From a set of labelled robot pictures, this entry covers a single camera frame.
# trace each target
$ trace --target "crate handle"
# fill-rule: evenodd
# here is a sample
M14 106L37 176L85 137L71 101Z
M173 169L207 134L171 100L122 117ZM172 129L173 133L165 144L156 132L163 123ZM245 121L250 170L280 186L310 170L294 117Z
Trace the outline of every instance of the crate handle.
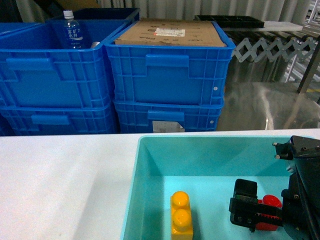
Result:
M50 58L7 58L6 63L12 71L55 71Z
M179 111L152 111L148 110L148 119L155 121L185 122L185 113Z
M161 55L161 54L147 54L145 56L145 63L147 66L155 67L189 67L188 55Z
M31 120L39 125L70 125L69 117L61 115L32 115Z

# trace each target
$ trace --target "cardboard box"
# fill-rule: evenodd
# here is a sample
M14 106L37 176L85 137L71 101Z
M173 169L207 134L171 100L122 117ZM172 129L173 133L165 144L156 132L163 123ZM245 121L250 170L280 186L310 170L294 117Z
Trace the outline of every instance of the cardboard box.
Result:
M210 21L143 18L116 45L225 47Z

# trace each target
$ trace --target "teal plastic bin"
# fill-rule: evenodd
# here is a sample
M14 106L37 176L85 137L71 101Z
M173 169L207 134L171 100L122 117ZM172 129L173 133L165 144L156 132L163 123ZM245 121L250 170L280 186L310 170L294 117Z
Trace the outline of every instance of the teal plastic bin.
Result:
M194 240L291 240L282 227L251 233L230 222L238 178L258 184L258 198L281 201L289 173L272 143L290 137L146 136L139 141L122 240L170 240L170 197L189 195Z

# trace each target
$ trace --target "black tray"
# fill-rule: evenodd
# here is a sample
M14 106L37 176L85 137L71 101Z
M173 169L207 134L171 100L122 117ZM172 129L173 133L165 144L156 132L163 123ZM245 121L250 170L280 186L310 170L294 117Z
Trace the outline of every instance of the black tray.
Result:
M221 28L261 29L265 22L251 16L196 15L194 20L215 21Z

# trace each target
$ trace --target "stacked blue crate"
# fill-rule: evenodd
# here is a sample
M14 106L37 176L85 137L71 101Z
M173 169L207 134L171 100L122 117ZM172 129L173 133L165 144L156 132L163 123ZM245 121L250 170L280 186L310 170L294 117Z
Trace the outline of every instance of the stacked blue crate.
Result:
M4 136L14 136L14 130L10 126L7 119L5 119L2 115L0 115L0 137Z
M0 23L0 37L18 32L20 30L28 29L40 23L35 22L1 22Z
M0 114L17 135L112 134L114 82L104 43L129 20L79 20L86 48L68 49L63 20L0 37ZM92 42L100 42L90 48Z
M225 47L107 45L122 133L152 133L154 121L186 132L215 131L234 43L213 22Z

